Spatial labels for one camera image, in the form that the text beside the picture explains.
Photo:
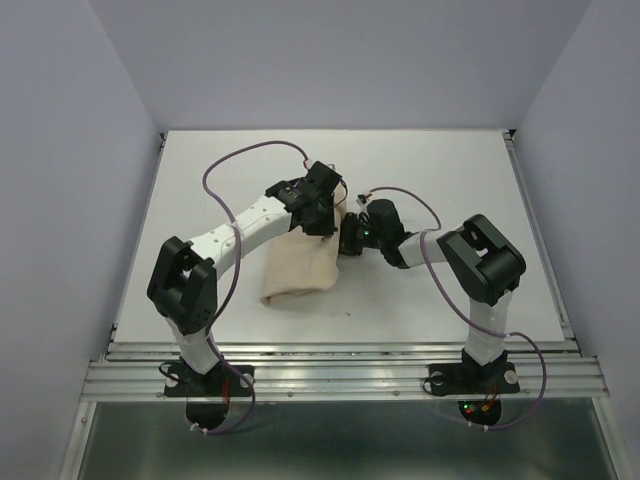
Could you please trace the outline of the beige cloth drape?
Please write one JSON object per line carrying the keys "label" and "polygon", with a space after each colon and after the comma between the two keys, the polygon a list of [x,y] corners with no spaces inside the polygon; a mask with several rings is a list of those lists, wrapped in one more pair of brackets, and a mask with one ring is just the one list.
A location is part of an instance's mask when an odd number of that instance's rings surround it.
{"label": "beige cloth drape", "polygon": [[347,213],[347,189],[339,185],[334,193],[337,232],[330,237],[309,236],[301,227],[270,242],[260,302],[267,307],[330,289],[337,281],[337,258],[341,222]]}

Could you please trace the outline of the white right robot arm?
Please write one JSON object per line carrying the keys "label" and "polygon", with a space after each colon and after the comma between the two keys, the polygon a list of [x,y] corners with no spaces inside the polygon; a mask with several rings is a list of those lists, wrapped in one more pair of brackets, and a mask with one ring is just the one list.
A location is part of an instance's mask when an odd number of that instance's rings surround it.
{"label": "white right robot arm", "polygon": [[[482,390],[496,378],[495,363],[504,356],[508,309],[526,271],[523,255],[483,215],[438,235],[435,230],[407,231],[390,200],[369,202],[359,214],[348,213],[341,223],[339,253],[355,257],[365,249],[381,253],[398,269],[424,265],[441,295],[469,327],[460,366],[463,384]],[[445,263],[469,299],[463,313],[449,297],[434,266]]]}

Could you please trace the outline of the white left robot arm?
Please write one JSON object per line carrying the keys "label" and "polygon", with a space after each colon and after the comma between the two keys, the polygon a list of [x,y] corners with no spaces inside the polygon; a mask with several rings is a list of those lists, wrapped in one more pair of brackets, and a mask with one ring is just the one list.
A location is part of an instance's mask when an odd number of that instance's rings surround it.
{"label": "white left robot arm", "polygon": [[331,167],[315,162],[306,175],[280,181],[228,223],[183,241],[166,240],[159,251],[147,296],[167,320],[199,393],[215,392],[223,371],[211,329],[222,307],[217,283],[240,272],[241,261],[270,246],[263,282],[266,304],[326,291],[338,278],[339,224],[347,190]]}

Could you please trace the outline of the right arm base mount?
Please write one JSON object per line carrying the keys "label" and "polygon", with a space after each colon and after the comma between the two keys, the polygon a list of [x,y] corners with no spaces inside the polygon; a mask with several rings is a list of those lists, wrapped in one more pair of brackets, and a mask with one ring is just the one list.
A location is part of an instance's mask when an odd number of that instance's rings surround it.
{"label": "right arm base mount", "polygon": [[502,395],[520,392],[515,365],[504,350],[495,360],[480,365],[465,350],[457,363],[432,363],[421,382],[422,390],[435,397],[462,396],[458,410],[472,425],[492,429],[502,415]]}

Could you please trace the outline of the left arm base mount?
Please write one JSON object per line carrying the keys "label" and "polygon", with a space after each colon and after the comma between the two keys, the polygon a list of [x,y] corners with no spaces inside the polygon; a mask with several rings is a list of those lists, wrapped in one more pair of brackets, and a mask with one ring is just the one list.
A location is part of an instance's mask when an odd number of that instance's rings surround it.
{"label": "left arm base mount", "polygon": [[195,372],[179,360],[163,362],[163,395],[185,401],[185,418],[191,431],[224,435],[237,431],[256,406],[254,367],[218,362],[206,374]]}

